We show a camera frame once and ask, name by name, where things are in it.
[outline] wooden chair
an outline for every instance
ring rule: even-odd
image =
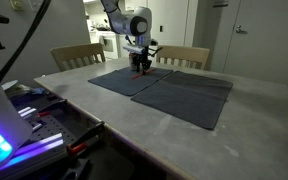
[[[60,71],[105,61],[103,48],[99,43],[54,48],[51,49],[51,54]]]
[[[170,59],[170,64],[174,65],[177,62],[178,66],[185,66],[195,69],[204,69],[207,62],[209,49],[181,46],[158,46],[163,48],[157,53],[156,62],[161,63],[164,59],[164,64],[167,64]]]

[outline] white wall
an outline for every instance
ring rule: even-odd
[[[14,11],[8,0],[0,0],[0,14],[10,18],[9,24],[0,24],[0,41],[6,47],[0,51],[0,69],[19,46],[36,15],[29,0],[22,2],[25,10]],[[89,43],[89,35],[82,0],[53,0],[4,82],[18,79],[34,87],[34,78],[58,72],[49,52],[51,48],[85,43]]]

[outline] wall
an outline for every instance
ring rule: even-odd
[[[0,69],[19,46],[36,15],[29,0],[22,2],[25,10],[13,11],[8,0],[0,0],[0,14],[10,18],[9,24],[0,24],[0,41],[6,47],[0,51]],[[4,82],[18,79],[34,87],[34,78],[58,72],[49,52],[51,48],[85,43],[89,43],[89,35],[82,0],[53,0]]]
[[[192,47],[194,44],[194,36],[196,33],[196,12],[200,0],[189,0],[188,1],[188,12],[186,20],[186,29],[185,29],[185,42],[184,45],[187,47]]]
[[[223,72],[229,49],[232,29],[238,13],[240,0],[230,0],[227,7],[222,8],[221,19],[218,26],[218,35],[216,37],[215,47],[210,60],[210,70]]]
[[[205,32],[206,20],[209,12],[208,8],[209,0],[199,0],[198,7],[195,11],[195,33],[193,38],[193,47],[202,47],[203,35]]]

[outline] red object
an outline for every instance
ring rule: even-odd
[[[44,117],[44,116],[50,115],[50,113],[49,112],[41,112],[41,113],[38,113],[37,115],[38,115],[38,117]]]
[[[53,94],[49,94],[46,98],[49,101],[53,101],[53,100],[57,99],[57,97],[55,95],[53,95]]]
[[[149,69],[149,70],[145,71],[145,74],[149,74],[149,73],[151,73],[153,71],[155,71],[155,69]],[[136,78],[138,78],[140,76],[143,76],[143,74],[136,74],[135,76],[132,76],[131,79],[136,79]]]
[[[86,146],[86,144],[82,143],[82,144],[79,144],[76,147],[72,148],[71,145],[69,144],[66,146],[66,148],[67,148],[68,154],[74,156],[74,155],[78,154],[79,152],[81,152],[82,150],[86,149],[87,146]]]

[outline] gray cloth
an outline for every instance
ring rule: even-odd
[[[206,129],[214,129],[231,82],[174,72],[131,100]]]
[[[154,84],[156,81],[162,79],[164,76],[173,72],[172,70],[159,68],[153,69],[155,70],[149,74],[131,79],[132,76],[135,76],[138,73],[136,71],[131,71],[129,67],[126,67],[103,76],[90,79],[88,82],[126,96],[133,96],[148,86]]]

